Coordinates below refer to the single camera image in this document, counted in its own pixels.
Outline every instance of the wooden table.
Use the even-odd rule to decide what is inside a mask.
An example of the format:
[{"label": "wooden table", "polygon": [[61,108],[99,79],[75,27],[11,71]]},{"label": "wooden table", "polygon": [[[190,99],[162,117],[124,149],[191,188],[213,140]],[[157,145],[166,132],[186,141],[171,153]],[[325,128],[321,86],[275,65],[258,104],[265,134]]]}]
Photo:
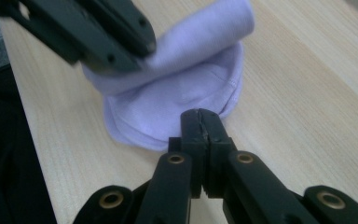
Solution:
[{"label": "wooden table", "polygon": [[[294,192],[327,185],[358,201],[357,1],[252,1],[255,32],[244,86],[228,134],[257,154]],[[161,35],[207,0],[135,0]],[[84,78],[13,21],[2,21],[48,192],[59,223],[71,223],[102,187],[135,189],[160,153],[112,140],[102,97]],[[221,200],[194,200],[191,223],[226,223]]]}]

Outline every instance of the wood grain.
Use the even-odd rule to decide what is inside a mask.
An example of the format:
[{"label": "wood grain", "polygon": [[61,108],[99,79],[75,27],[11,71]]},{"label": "wood grain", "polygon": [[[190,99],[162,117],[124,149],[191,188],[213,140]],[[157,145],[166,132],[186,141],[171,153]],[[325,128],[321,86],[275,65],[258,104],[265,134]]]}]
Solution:
[{"label": "wood grain", "polygon": [[[211,1],[135,1],[161,35]],[[358,201],[358,9],[348,1],[252,1],[244,85],[224,120],[287,188],[343,190]],[[13,21],[1,21],[37,154],[59,223],[72,223],[92,192],[136,188],[159,153],[111,140],[102,98],[84,78]],[[193,200],[191,223],[227,223],[221,200]]]}]

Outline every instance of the black pants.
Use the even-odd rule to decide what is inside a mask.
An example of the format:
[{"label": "black pants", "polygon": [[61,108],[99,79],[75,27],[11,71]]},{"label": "black pants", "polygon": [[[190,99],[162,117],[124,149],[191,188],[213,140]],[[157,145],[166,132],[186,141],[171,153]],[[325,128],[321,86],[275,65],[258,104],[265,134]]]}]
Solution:
[{"label": "black pants", "polygon": [[57,223],[10,65],[0,68],[0,223]]}]

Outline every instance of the lavender towel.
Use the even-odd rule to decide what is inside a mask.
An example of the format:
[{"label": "lavender towel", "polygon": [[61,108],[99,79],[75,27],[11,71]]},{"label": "lavender towel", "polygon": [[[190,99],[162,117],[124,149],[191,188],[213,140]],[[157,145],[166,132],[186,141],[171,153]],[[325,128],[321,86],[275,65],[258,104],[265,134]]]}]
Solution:
[{"label": "lavender towel", "polygon": [[119,142],[164,150],[170,136],[180,136],[182,112],[205,108],[225,117],[241,92],[239,40],[254,26],[248,0],[219,0],[160,37],[140,72],[107,76],[83,66],[103,95],[107,131]]}]

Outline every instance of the tabletop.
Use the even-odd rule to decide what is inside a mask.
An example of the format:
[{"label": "tabletop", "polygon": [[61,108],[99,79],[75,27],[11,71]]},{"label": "tabletop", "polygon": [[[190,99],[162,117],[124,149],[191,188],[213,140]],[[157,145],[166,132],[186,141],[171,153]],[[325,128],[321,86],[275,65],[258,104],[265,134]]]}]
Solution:
[{"label": "tabletop", "polygon": [[[211,0],[134,0],[157,36]],[[290,190],[327,185],[358,202],[358,1],[252,0],[243,90],[224,119],[241,150]],[[11,20],[2,33],[59,223],[108,185],[135,189],[162,153],[112,140],[102,96]],[[227,223],[221,200],[192,200],[190,223]]]}]

